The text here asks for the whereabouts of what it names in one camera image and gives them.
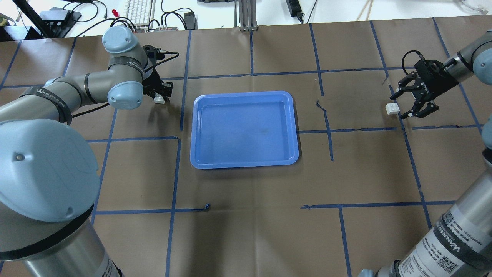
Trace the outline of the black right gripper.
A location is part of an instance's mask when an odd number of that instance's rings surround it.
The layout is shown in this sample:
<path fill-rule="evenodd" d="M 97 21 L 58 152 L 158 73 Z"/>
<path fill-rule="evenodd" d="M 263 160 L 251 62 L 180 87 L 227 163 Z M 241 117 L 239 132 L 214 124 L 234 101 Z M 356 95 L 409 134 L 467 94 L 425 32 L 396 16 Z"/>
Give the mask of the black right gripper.
<path fill-rule="evenodd" d="M 390 100 L 411 92 L 416 102 L 413 107 L 399 116 L 424 118 L 439 110 L 434 100 L 450 89 L 458 86 L 459 82 L 446 71 L 445 64 L 436 60 L 419 59 L 414 70 L 398 82 L 398 88 L 390 96 Z"/>

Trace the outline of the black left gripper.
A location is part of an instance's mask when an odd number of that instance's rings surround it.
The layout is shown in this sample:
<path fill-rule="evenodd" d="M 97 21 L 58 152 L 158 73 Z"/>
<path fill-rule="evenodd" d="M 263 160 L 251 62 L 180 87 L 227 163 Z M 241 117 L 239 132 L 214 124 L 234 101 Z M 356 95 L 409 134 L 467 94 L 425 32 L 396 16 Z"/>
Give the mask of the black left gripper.
<path fill-rule="evenodd" d="M 155 98 L 156 94 L 162 96 L 162 103 L 165 103 L 172 96 L 173 82 L 161 81 L 160 75 L 155 69 L 155 65 L 158 61 L 165 58 L 165 54 L 161 53 L 160 48 L 153 47 L 152 45 L 144 45 L 144 52 L 149 58 L 147 65 L 145 66 L 145 76 L 143 79 L 143 94 Z"/>

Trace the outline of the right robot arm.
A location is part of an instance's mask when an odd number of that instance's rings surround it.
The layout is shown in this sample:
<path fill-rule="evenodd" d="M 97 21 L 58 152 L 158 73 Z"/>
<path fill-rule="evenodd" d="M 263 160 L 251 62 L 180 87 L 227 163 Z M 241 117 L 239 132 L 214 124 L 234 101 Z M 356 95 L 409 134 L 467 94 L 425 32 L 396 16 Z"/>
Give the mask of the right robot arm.
<path fill-rule="evenodd" d="M 424 118 L 436 112 L 437 97 L 469 77 L 491 85 L 491 30 L 485 31 L 446 61 L 425 58 L 398 82 L 391 100 L 411 93 L 414 103 L 399 118 Z M 491 120 L 483 125 L 483 172 L 402 259 L 360 277 L 490 277 L 491 276 Z"/>

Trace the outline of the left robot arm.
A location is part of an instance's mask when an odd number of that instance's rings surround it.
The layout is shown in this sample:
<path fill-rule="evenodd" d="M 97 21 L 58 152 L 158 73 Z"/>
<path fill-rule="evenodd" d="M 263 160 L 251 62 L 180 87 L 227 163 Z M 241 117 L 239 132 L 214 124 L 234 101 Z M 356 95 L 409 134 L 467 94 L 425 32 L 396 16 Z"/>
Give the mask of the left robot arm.
<path fill-rule="evenodd" d="M 169 98 L 173 85 L 155 69 L 167 52 L 142 46 L 128 27 L 110 27 L 102 44 L 106 70 L 51 79 L 1 107 L 1 260 L 20 260 L 36 277 L 123 276 L 90 221 L 98 163 L 73 113 L 98 103 L 135 109 L 144 95 Z"/>

